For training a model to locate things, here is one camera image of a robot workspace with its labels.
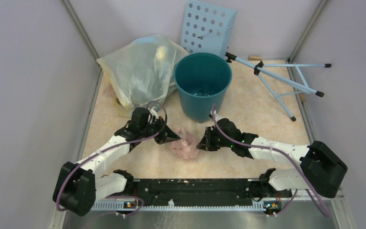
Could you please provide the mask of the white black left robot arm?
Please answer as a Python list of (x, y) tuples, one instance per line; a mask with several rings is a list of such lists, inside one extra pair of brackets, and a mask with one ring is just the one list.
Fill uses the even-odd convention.
[(181, 138), (167, 126), (167, 117), (153, 109), (136, 108), (131, 119), (98, 150), (78, 162), (66, 162), (60, 169), (52, 196), (58, 211), (86, 215), (93, 205), (112, 194), (128, 197), (133, 193), (133, 175), (125, 170), (105, 171), (141, 142), (153, 139), (162, 145)]

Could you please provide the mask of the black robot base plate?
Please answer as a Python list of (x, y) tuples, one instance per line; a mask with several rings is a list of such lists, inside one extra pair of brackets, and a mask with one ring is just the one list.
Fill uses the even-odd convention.
[(171, 202), (177, 207), (242, 207), (293, 194), (253, 178), (137, 179), (125, 171), (121, 174), (127, 175), (127, 183), (118, 195), (139, 197), (146, 207), (168, 206)]

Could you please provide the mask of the pink plastic trash bag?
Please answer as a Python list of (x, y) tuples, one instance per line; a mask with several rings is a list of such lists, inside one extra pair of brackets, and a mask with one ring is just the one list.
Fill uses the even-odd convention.
[(179, 127), (176, 131), (180, 140), (173, 141), (170, 143), (170, 149), (182, 159), (196, 159), (199, 156), (199, 149), (197, 145), (200, 140), (188, 132), (184, 127)]

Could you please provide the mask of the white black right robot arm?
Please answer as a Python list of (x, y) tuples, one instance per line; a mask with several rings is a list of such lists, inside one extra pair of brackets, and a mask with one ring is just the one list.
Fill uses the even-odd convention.
[(270, 168), (259, 176), (260, 190), (267, 197), (278, 191), (298, 189), (334, 198), (348, 171), (347, 165), (321, 141), (310, 145), (280, 143), (241, 132), (227, 118), (207, 127), (196, 147), (203, 151), (227, 147), (239, 157), (290, 166), (289, 169)]

